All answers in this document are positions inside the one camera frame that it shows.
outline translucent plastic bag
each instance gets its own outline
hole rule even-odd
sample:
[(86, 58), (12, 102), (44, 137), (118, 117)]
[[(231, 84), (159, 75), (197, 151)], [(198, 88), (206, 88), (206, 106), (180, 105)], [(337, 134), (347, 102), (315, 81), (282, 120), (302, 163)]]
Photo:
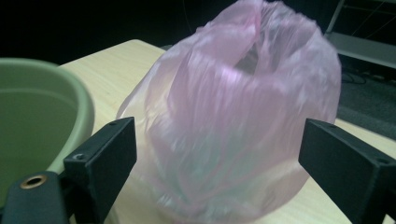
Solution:
[(165, 52), (120, 107), (136, 121), (133, 175), (178, 223), (262, 217), (308, 178), (304, 122), (334, 122), (340, 72), (313, 21), (238, 1)]

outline black cable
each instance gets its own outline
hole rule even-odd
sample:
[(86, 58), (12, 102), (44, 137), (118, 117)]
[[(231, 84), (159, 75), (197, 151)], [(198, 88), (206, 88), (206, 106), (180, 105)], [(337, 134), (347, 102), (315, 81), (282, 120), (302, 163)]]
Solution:
[(352, 33), (352, 36), (359, 31), (359, 29), (364, 25), (364, 23), (366, 23), (375, 12), (377, 12), (379, 10), (379, 8), (384, 4), (385, 1), (382, 1), (381, 4), (379, 4), (371, 13), (370, 15), (358, 26), (358, 28)]
[(187, 17), (187, 10), (186, 10), (186, 3), (184, 0), (181, 0), (183, 2), (183, 12), (184, 12), (184, 18), (186, 19), (187, 26), (189, 27), (190, 33), (193, 35), (193, 31), (190, 26), (189, 18)]
[(388, 24), (390, 24), (392, 21), (394, 21), (396, 19), (396, 16), (394, 16), (392, 19), (390, 19), (389, 21), (387, 21), (385, 24), (383, 24), (381, 27), (379, 27), (378, 29), (376, 29), (374, 32), (372, 32), (370, 35), (367, 35), (366, 37), (364, 37), (365, 39), (369, 38), (372, 35), (375, 35), (376, 33), (378, 33), (378, 31), (382, 30), (384, 27), (386, 27)]
[[(347, 83), (347, 84), (358, 84), (358, 85), (363, 85), (367, 83), (367, 79), (362, 76), (362, 75), (358, 75), (358, 74), (350, 74), (347, 72), (344, 72), (343, 75), (346, 75), (350, 78), (350, 80), (347, 79), (342, 79), (343, 83)], [(357, 77), (359, 77), (361, 80), (356, 80), (352, 75), (355, 75)]]

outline screw hole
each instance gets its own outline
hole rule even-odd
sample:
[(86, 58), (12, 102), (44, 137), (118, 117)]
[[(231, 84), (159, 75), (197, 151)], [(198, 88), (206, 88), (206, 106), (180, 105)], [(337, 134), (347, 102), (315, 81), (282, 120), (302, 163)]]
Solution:
[(78, 161), (81, 161), (81, 160), (84, 160), (84, 159), (85, 159), (85, 155), (79, 153), (79, 154), (74, 155), (74, 156), (73, 156), (73, 159), (78, 160)]
[(35, 175), (30, 178), (27, 178), (25, 181), (21, 183), (21, 188), (22, 189), (33, 189), (36, 188), (44, 182), (46, 182), (47, 176), (46, 175)]

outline green bowl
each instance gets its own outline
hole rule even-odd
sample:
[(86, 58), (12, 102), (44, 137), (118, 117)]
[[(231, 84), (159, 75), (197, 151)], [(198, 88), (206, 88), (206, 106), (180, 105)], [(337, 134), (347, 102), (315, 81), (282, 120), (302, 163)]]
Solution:
[(14, 181), (60, 173), (63, 159), (92, 134), (94, 111), (82, 83), (58, 65), (0, 58), (0, 207)]

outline table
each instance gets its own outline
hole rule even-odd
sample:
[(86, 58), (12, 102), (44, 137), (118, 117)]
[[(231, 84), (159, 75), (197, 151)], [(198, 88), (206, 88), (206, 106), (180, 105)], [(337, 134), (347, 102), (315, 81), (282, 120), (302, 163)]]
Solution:
[[(116, 118), (125, 97), (147, 73), (164, 50), (140, 40), (131, 40), (62, 65), (87, 86), (95, 108), (93, 132)], [(335, 124), (361, 140), (396, 158), (396, 142), (338, 119)], [(120, 223), (172, 223), (157, 212), (148, 200), (148, 188), (130, 177), (115, 202)], [(324, 191), (309, 178), (302, 190), (275, 212), (254, 222), (273, 223), (350, 223)], [(393, 223), (389, 217), (384, 223)]]

